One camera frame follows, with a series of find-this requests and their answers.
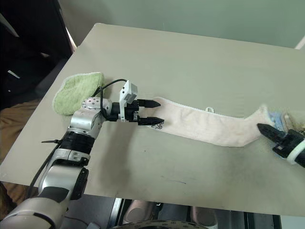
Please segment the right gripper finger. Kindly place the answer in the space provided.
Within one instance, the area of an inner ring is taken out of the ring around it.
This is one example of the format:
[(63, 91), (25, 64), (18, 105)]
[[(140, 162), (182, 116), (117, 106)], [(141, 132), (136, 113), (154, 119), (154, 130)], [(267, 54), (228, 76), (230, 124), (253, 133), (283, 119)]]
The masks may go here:
[(281, 143), (286, 137), (286, 132), (280, 131), (271, 125), (257, 124), (260, 133), (274, 143)]

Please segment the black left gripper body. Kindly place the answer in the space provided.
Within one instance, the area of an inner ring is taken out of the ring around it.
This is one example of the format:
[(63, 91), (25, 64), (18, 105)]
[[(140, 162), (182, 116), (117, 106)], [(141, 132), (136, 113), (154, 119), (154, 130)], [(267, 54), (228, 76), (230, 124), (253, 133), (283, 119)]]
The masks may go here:
[(139, 124), (140, 116), (138, 100), (134, 100), (131, 104), (127, 104), (124, 108), (124, 118), (127, 122), (136, 122)]

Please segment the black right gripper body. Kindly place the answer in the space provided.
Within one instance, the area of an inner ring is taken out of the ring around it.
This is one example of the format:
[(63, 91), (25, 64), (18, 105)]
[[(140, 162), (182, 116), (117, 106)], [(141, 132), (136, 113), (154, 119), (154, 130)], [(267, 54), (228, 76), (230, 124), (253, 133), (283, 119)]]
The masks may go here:
[(305, 136), (303, 134), (292, 129), (287, 133), (278, 131), (275, 137), (275, 147), (273, 147), (273, 151), (282, 158), (287, 158), (292, 150), (304, 139)]

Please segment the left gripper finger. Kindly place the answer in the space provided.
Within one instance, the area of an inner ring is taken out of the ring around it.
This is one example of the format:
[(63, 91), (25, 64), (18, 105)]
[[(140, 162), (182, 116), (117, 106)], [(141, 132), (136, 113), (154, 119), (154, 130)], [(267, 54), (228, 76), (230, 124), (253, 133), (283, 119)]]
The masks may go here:
[(158, 125), (163, 122), (164, 122), (164, 120), (160, 119), (158, 117), (146, 117), (146, 118), (138, 117), (138, 120), (137, 120), (138, 125), (145, 125), (145, 126)]
[(159, 107), (161, 106), (157, 101), (154, 100), (138, 100), (138, 106), (140, 107)]

